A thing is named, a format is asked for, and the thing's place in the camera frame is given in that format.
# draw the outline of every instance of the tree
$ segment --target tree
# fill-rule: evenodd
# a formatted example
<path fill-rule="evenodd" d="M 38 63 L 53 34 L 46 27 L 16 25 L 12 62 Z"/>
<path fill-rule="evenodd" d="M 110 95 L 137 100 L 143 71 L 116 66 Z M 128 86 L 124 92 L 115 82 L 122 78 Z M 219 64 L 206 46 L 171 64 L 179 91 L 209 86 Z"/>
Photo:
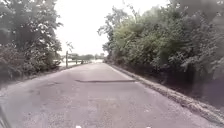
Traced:
<path fill-rule="evenodd" d="M 55 0 L 4 0 L 0 3 L 1 68 L 10 79 L 54 68 L 61 44 L 54 30 L 60 26 Z"/>
<path fill-rule="evenodd" d="M 133 11 L 134 17 L 113 8 L 106 25 L 99 29 L 99 34 L 108 36 L 103 45 L 109 53 L 107 59 L 166 83 L 188 85 L 187 88 L 211 79 L 213 69 L 219 65 L 215 62 L 221 63 L 224 55 L 216 53 L 223 42 L 223 31 L 211 22 L 214 17 L 210 12 L 201 9 L 190 13 L 182 6 L 193 5 L 179 2 L 153 8 L 143 15 Z"/>

